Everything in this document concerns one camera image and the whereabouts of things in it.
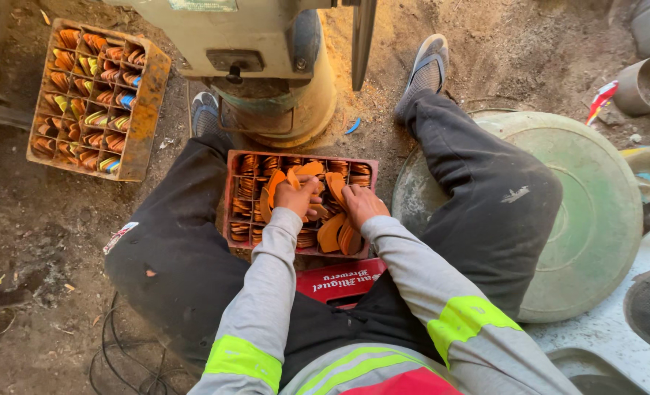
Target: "mesh shoe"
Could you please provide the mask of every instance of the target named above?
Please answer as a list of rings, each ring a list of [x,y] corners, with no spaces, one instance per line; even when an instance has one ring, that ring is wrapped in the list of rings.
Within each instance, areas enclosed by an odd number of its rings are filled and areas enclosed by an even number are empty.
[[[191,122],[191,137],[210,134],[232,145],[227,132],[217,127],[217,94],[214,92],[200,92],[196,95],[191,103]]]
[[[444,85],[444,72],[449,68],[449,45],[441,34],[433,34],[420,44],[413,71],[403,97],[396,105],[394,116],[399,124],[405,123],[405,111],[413,96],[422,89],[439,93]]]

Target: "person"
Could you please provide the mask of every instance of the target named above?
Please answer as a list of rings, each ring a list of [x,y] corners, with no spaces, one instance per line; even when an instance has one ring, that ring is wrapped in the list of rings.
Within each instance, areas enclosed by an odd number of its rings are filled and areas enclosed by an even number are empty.
[[[105,249],[118,292],[200,377],[189,394],[578,394],[513,321],[561,184],[438,95],[448,56],[441,34],[422,43],[395,118],[451,199],[418,239],[367,188],[342,190],[352,226],[388,266],[350,310],[295,291],[316,179],[278,184],[251,265],[230,254],[215,217],[233,146],[215,96],[196,97],[196,137]]]

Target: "hand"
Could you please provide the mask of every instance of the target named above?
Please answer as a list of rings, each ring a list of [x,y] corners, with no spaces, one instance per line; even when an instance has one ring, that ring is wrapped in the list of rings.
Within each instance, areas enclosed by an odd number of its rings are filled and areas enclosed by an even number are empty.
[[[386,204],[378,196],[371,192],[371,189],[362,188],[359,185],[345,185],[342,188],[342,196],[347,205],[349,224],[361,233],[361,226],[367,219],[377,215],[391,216]]]
[[[278,183],[277,192],[274,194],[274,207],[285,207],[301,218],[306,215],[317,215],[317,211],[309,209],[308,204],[318,204],[323,201],[321,197],[313,196],[320,180],[308,174],[296,177],[299,182],[305,184],[296,191],[288,180]]]

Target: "gray sneaker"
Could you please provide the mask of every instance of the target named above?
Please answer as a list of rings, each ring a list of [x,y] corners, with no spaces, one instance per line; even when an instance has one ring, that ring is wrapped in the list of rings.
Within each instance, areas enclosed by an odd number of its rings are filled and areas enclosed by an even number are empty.
[[[229,141],[227,132],[217,127],[217,94],[212,91],[200,92],[191,103],[191,137],[208,134],[218,139]]]
[[[431,89],[436,94],[442,91],[445,71],[449,70],[449,45],[447,39],[441,34],[433,34],[420,44],[417,56],[410,72],[408,86],[403,97],[396,105],[395,120],[404,124],[405,111],[408,103],[417,92],[422,89]]]

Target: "sleeve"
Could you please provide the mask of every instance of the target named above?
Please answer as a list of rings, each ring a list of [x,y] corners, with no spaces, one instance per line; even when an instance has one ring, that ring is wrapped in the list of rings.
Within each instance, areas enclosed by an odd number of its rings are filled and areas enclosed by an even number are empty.
[[[274,209],[252,252],[244,286],[222,314],[206,370],[189,395],[276,394],[295,295],[296,237],[303,221]]]
[[[469,394],[580,394],[513,320],[400,222],[376,216],[361,233],[386,262],[459,390]]]

